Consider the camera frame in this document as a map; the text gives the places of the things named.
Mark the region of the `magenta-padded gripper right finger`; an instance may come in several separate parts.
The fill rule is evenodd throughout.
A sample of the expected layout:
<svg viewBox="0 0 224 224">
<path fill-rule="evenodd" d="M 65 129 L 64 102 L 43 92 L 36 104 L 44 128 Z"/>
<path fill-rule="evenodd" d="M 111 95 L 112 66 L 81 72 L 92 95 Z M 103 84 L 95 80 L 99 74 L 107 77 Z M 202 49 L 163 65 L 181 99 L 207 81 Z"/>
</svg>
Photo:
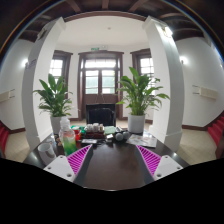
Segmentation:
<svg viewBox="0 0 224 224">
<path fill-rule="evenodd" d="M 135 155 L 146 184 L 182 169 L 182 166 L 169 155 L 160 156 L 143 146 L 136 146 Z"/>
</svg>

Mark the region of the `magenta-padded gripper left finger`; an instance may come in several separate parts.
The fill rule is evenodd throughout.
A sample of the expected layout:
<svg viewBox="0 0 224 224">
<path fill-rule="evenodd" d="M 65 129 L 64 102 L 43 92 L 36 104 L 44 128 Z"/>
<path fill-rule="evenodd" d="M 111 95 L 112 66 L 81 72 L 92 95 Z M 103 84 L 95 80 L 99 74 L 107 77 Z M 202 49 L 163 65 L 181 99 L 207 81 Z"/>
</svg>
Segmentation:
<svg viewBox="0 0 224 224">
<path fill-rule="evenodd" d="M 93 145 L 87 145 L 69 156 L 58 156 L 44 170 L 82 186 L 93 156 Z"/>
</svg>

